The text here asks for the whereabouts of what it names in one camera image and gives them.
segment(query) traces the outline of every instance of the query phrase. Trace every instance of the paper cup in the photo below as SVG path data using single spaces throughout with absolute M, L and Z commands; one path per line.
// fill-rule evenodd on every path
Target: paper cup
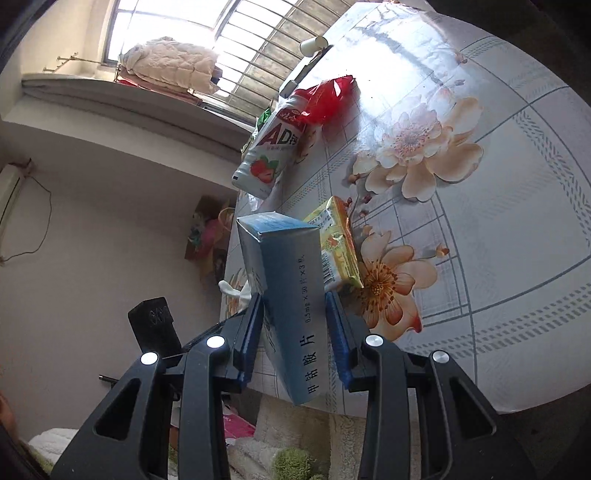
M 313 37 L 300 43 L 300 52 L 304 57 L 313 57 L 317 51 L 329 46 L 324 37 Z

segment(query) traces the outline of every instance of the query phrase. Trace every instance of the wall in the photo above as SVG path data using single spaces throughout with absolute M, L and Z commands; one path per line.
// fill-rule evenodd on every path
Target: wall
M 116 0 L 94 0 L 86 30 L 84 59 L 103 60 L 103 48 L 115 2 Z M 84 63 L 82 73 L 87 76 L 96 76 L 102 80 L 112 80 L 115 76 L 115 69 L 99 67 L 96 63 Z
M 232 174 L 236 170 L 236 164 L 233 162 L 102 115 L 26 95 L 17 102 L 4 120 L 7 133 L 12 129 L 18 129 L 19 125 L 27 125 L 104 145 L 234 189 Z M 26 150 L 32 148 L 32 145 L 24 139 L 22 147 Z
M 58 56 L 82 55 L 92 6 L 92 0 L 57 0 L 20 44 L 22 73 L 53 69 Z M 77 74 L 80 69 L 80 62 L 69 62 L 59 72 Z
M 217 285 L 202 284 L 183 255 L 199 197 L 234 192 L 102 145 L 10 128 L 53 191 L 40 251 L 0 268 L 0 390 L 29 439 L 79 427 L 108 390 L 98 375 L 118 378 L 137 358 L 126 314 L 140 301 L 165 296 L 182 342 L 217 321 Z M 27 181 L 1 254 L 34 249 L 47 216 L 47 193 Z

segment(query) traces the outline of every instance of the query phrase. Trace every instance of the strawberry image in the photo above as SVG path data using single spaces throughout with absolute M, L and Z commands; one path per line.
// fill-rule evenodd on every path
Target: strawberry image
M 262 155 L 251 164 L 251 174 L 263 183 L 271 183 L 275 178 L 277 165 L 279 165 L 277 160 L 269 161 L 266 156 Z

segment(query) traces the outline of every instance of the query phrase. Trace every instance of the air conditioner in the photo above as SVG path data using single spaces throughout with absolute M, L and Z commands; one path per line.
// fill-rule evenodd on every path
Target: air conditioner
M 14 165 L 6 165 L 0 171 L 0 239 L 24 180 L 21 169 Z

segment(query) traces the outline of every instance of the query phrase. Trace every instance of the yellow snack package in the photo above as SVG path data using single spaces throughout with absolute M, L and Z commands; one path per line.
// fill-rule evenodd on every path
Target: yellow snack package
M 363 288 L 343 200 L 329 198 L 304 221 L 320 228 L 324 290 L 337 290 L 345 284 Z

